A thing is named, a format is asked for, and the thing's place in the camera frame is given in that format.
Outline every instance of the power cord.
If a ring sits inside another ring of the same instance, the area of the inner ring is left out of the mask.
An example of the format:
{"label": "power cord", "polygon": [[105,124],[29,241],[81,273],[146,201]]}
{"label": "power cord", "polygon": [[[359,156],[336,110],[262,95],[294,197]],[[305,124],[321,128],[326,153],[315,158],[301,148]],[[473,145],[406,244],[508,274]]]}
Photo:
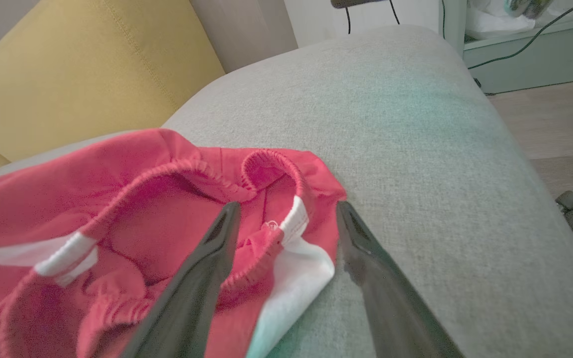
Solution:
{"label": "power cord", "polygon": [[471,69],[473,69],[473,68],[477,68],[477,67],[479,67],[479,66],[483,66],[483,65],[485,65],[485,64],[493,63],[494,61],[500,61],[500,60],[509,59],[509,58],[511,58],[511,57],[514,57],[514,56],[520,54],[521,52],[523,52],[523,50],[525,50],[526,48],[528,48],[528,46],[532,45],[532,42],[534,42],[534,40],[535,40],[537,37],[539,37],[539,35],[541,34],[541,32],[543,32],[545,29],[547,29],[548,27],[550,27],[551,25],[553,25],[553,23],[559,21],[561,18],[563,18],[563,16],[565,16],[566,14],[569,14],[569,13],[572,12],[572,11],[573,11],[573,7],[572,7],[571,9],[567,10],[566,12],[560,14],[559,17],[555,18],[554,20],[552,20],[552,21],[551,21],[550,23],[548,23],[547,25],[541,27],[541,30],[539,30],[539,32],[537,32],[537,33],[534,35],[534,37],[533,37],[532,39],[530,39],[530,41],[529,41],[527,44],[525,44],[525,46],[523,46],[523,48],[521,48],[521,50],[518,50],[517,52],[514,52],[514,54],[511,54],[511,55],[508,55],[508,56],[499,57],[499,58],[497,58],[497,59],[491,59],[491,60],[486,61],[486,62],[484,62],[484,63],[476,64],[476,65],[474,65],[473,67],[468,67],[468,70],[471,70]]}
{"label": "power cord", "polygon": [[[390,2],[390,7],[391,9],[393,9],[393,14],[395,15],[395,20],[397,22],[397,25],[401,25],[399,23],[399,18],[397,17],[397,13],[395,11],[395,7],[393,6],[393,0],[388,0],[388,2]],[[344,7],[344,9],[346,10],[346,20],[348,21],[348,34],[351,34],[351,16],[350,14],[348,14],[348,7]]]}
{"label": "power cord", "polygon": [[443,11],[443,16],[441,16],[441,36],[446,39],[446,4],[444,4],[444,0],[441,0],[441,11]]}
{"label": "power cord", "polygon": [[393,14],[395,15],[395,20],[397,20],[397,25],[401,25],[399,23],[399,18],[397,17],[397,13],[395,12],[395,7],[393,6],[393,0],[388,0],[388,2],[390,2],[390,7],[391,7],[391,9],[393,9]]}
{"label": "power cord", "polygon": [[348,20],[348,34],[351,34],[351,16],[348,14],[348,7],[344,9],[346,9],[346,20]]}

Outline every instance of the gray sofa armrest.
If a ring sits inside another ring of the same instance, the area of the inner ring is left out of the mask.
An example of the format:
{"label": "gray sofa armrest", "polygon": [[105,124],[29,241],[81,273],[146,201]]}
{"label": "gray sofa armrest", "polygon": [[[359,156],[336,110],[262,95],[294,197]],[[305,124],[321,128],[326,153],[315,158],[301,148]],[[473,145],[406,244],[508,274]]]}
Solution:
{"label": "gray sofa armrest", "polygon": [[[467,357],[573,357],[573,234],[430,30],[382,28],[241,68],[164,127],[199,146],[311,150]],[[341,265],[271,356],[374,356]]]}
{"label": "gray sofa armrest", "polygon": [[94,143],[98,143],[100,141],[109,140],[109,138],[113,138],[115,136],[120,136],[121,134],[129,133],[132,131],[122,131],[116,132],[111,134],[106,134],[104,136],[99,136],[96,138],[90,138],[89,140],[80,141],[77,143],[71,143],[69,145],[64,145],[63,147],[59,147],[53,150],[48,150],[47,152],[43,152],[41,154],[37,154],[36,156],[32,156],[29,158],[21,159],[20,161],[16,161],[10,163],[9,165],[4,165],[0,167],[0,176],[6,175],[9,173],[16,172],[18,170],[22,170],[25,168],[29,168],[31,166],[41,165],[43,163],[47,163],[54,159],[57,159],[61,156],[65,156],[66,154],[70,154],[76,150],[83,149],[88,145],[93,145]]}

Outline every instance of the white stripe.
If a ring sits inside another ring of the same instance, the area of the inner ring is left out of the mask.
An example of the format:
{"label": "white stripe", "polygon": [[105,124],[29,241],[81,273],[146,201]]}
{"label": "white stripe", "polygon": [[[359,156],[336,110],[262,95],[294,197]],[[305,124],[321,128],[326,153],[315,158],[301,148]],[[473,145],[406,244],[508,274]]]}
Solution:
{"label": "white stripe", "polygon": [[77,265],[77,267],[75,267],[67,274],[57,277],[55,281],[61,287],[66,287],[67,285],[70,285],[70,283],[74,281],[78,275],[82,274],[83,272],[86,272],[89,268],[93,267],[97,262],[98,262],[98,247],[95,247],[94,249],[92,249],[91,253],[87,256],[87,258],[81,261],[81,263]]}
{"label": "white stripe", "polygon": [[73,233],[41,242],[0,247],[0,265],[5,267],[33,267],[50,258],[72,236]]}
{"label": "white stripe", "polygon": [[247,358],[264,358],[335,274],[327,252],[302,238],[308,222],[304,202],[294,197],[293,209],[280,224],[284,250],[274,265],[273,290],[262,306]]}
{"label": "white stripe", "polygon": [[57,252],[54,252],[50,258],[37,263],[34,270],[41,276],[54,276],[72,266],[73,263],[79,261],[84,255],[89,254],[91,249],[95,246],[96,240],[76,232],[70,240],[60,247]]}

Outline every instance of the wooden floor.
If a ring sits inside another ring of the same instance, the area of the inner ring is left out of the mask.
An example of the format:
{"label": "wooden floor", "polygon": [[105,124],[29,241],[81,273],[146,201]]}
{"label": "wooden floor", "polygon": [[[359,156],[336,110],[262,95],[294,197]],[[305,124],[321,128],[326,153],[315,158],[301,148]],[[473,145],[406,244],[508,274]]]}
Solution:
{"label": "wooden floor", "polygon": [[573,83],[488,97],[552,196],[573,189]]}

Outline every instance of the fabric seam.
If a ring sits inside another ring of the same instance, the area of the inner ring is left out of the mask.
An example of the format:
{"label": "fabric seam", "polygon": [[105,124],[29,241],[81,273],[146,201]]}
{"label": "fabric seam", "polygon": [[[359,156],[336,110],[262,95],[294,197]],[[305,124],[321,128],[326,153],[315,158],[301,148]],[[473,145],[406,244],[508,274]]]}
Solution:
{"label": "fabric seam", "polygon": [[141,60],[141,63],[143,64],[143,66],[145,66],[145,69],[150,74],[150,77],[152,77],[156,86],[159,88],[159,90],[161,90],[163,92],[163,95],[165,95],[165,97],[175,107],[175,110],[180,108],[180,105],[174,100],[174,97],[171,95],[170,91],[168,91],[166,86],[164,86],[162,84],[161,79],[159,79],[159,77],[156,75],[155,71],[152,68],[152,65],[149,63],[149,61],[147,61],[145,55],[143,55],[141,48],[138,47],[138,45],[136,45],[136,41],[134,41],[132,36],[130,36],[129,32],[127,32],[127,30],[125,29],[125,25],[123,24],[123,22],[121,22],[121,17],[118,16],[118,13],[116,13],[116,11],[114,10],[114,7],[111,6],[107,2],[107,0],[103,0],[103,4],[107,7],[107,9],[109,10],[109,13],[111,13],[112,18],[114,20],[114,23],[116,23],[116,26],[118,27],[118,29],[121,30],[121,32],[123,33],[123,37],[127,41],[127,44],[132,48],[134,53],[139,57],[139,59]]}

